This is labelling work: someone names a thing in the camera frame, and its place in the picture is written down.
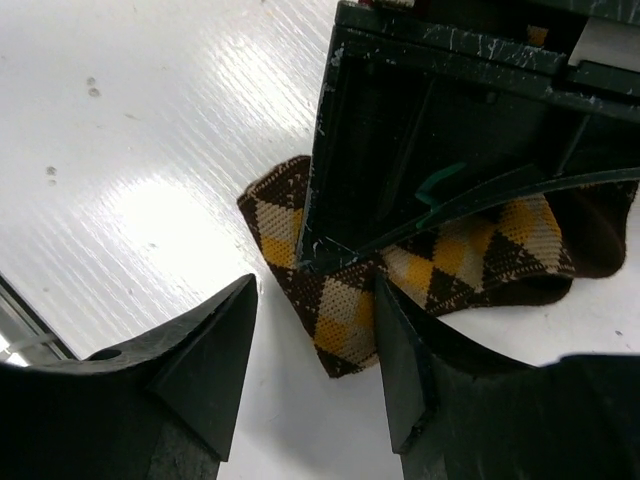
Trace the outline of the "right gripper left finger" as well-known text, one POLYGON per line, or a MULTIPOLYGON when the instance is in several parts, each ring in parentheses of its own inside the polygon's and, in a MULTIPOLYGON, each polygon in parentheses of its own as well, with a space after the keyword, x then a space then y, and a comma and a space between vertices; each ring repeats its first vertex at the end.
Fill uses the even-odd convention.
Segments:
POLYGON ((256 278, 78 360, 1 367, 5 479, 214 479, 229 458, 256 278))

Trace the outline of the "aluminium frame rail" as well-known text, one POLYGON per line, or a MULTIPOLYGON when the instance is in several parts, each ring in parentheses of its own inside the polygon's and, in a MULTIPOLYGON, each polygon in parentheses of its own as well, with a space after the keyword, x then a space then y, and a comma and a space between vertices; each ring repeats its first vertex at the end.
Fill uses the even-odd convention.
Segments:
POLYGON ((26 367, 76 359, 37 312, 1 277, 1 362, 26 367))

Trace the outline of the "brown argyle sock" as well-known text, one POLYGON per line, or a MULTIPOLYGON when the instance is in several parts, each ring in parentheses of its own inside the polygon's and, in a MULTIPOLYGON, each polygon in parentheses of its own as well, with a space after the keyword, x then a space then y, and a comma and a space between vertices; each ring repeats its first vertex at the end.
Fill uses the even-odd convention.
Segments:
POLYGON ((434 316, 560 301, 577 279, 616 274, 639 185, 588 185, 509 201, 457 219, 327 275, 300 269, 296 246, 310 160, 251 183, 237 205, 259 251, 332 378, 377 362, 374 283, 386 275, 434 316))

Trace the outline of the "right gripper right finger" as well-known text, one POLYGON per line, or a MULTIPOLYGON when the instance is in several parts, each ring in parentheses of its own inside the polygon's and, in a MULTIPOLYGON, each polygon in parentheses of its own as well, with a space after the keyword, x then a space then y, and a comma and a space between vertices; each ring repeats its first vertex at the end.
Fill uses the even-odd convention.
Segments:
POLYGON ((375 282, 391 447, 407 479, 635 479, 639 359, 499 354, 375 282))

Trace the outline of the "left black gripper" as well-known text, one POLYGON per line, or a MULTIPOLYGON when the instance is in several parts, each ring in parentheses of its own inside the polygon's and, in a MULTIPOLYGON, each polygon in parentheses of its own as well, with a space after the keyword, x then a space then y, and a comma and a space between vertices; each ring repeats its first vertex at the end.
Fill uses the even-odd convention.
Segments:
POLYGON ((513 199, 637 180, 557 174, 560 108, 639 104, 635 1, 342 1, 298 244, 328 273, 513 199))

